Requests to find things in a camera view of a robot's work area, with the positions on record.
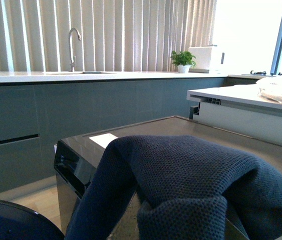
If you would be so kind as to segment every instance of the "gas stove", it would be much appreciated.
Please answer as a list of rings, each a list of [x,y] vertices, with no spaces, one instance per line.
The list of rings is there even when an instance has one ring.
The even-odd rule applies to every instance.
[[[253,76],[265,76],[265,77],[275,77],[275,76],[282,76],[282,73],[278,73],[275,75],[274,73],[266,74],[266,71],[251,71],[250,74],[243,74],[243,75],[253,75]]]

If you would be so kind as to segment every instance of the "knit cloth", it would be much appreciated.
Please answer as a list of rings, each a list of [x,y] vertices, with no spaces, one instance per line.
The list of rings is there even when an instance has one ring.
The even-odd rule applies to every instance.
[[[282,235],[282,174],[259,157],[194,136],[112,141],[77,207],[66,240],[105,240],[136,186],[141,240],[222,240],[230,201],[251,240]]]

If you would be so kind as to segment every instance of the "cabinet drawer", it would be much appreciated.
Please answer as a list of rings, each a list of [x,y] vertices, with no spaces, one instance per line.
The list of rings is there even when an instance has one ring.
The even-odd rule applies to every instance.
[[[0,144],[0,193],[43,178],[39,138]]]
[[[0,86],[0,141],[38,134],[33,86]]]

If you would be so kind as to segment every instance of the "gray cabinet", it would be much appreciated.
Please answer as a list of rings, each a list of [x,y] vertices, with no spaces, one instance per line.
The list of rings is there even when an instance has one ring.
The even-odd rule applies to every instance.
[[[137,79],[0,86],[0,192],[53,176],[54,144],[59,139],[172,115],[188,117],[193,102],[186,100],[187,90],[220,87],[223,81]]]
[[[43,177],[38,137],[0,144],[0,193]]]
[[[33,86],[0,86],[0,141],[38,134]]]

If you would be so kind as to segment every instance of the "appliance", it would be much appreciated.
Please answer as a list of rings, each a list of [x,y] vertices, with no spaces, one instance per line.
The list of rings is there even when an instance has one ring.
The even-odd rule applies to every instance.
[[[113,139],[114,137],[131,135],[192,135],[217,144],[251,152],[275,166],[280,166],[278,164],[282,163],[281,146],[199,124],[179,116],[64,138],[57,143],[54,161],[63,233],[66,233],[74,210],[93,180],[106,146],[103,143],[108,141],[108,136],[112,136],[111,139]],[[100,142],[93,140],[94,137],[103,137],[104,139]],[[136,193],[109,239],[138,239],[136,214],[140,205],[141,201],[138,193]],[[236,212],[232,210],[227,212],[225,239],[248,239]]]
[[[64,235],[43,215],[0,200],[0,240],[63,240]]]
[[[189,47],[189,52],[195,56],[196,67],[193,73],[212,73],[221,71],[224,53],[216,45]]]
[[[282,76],[282,73],[279,72],[277,75],[275,75],[274,73],[270,73],[270,75],[266,74],[266,71],[250,71],[250,74],[242,74],[242,75],[253,75],[253,76],[265,76],[265,77],[275,77],[275,76]]]

